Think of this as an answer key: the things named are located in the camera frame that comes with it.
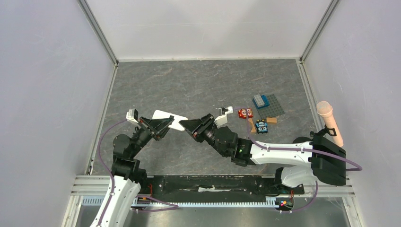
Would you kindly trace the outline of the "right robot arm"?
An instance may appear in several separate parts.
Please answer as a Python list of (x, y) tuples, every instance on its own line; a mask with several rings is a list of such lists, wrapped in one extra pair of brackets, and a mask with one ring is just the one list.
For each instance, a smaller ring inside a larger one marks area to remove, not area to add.
[(227, 126), (218, 127), (211, 114), (181, 120), (179, 124), (195, 141), (207, 142), (236, 165), (281, 164), (273, 180), (279, 193), (305, 182), (346, 184), (346, 151), (321, 133), (312, 133), (311, 138), (299, 137), (291, 144), (271, 144), (240, 138)]

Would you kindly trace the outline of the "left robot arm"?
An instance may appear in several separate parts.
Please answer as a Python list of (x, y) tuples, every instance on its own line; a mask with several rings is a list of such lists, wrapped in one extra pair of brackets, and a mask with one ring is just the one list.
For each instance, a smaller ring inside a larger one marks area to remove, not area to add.
[(110, 182), (93, 227), (122, 227), (139, 193), (148, 188), (146, 170), (135, 156), (150, 140), (161, 140), (174, 122), (170, 115), (162, 119), (140, 117), (135, 132), (117, 135), (113, 140), (113, 163), (108, 170)]

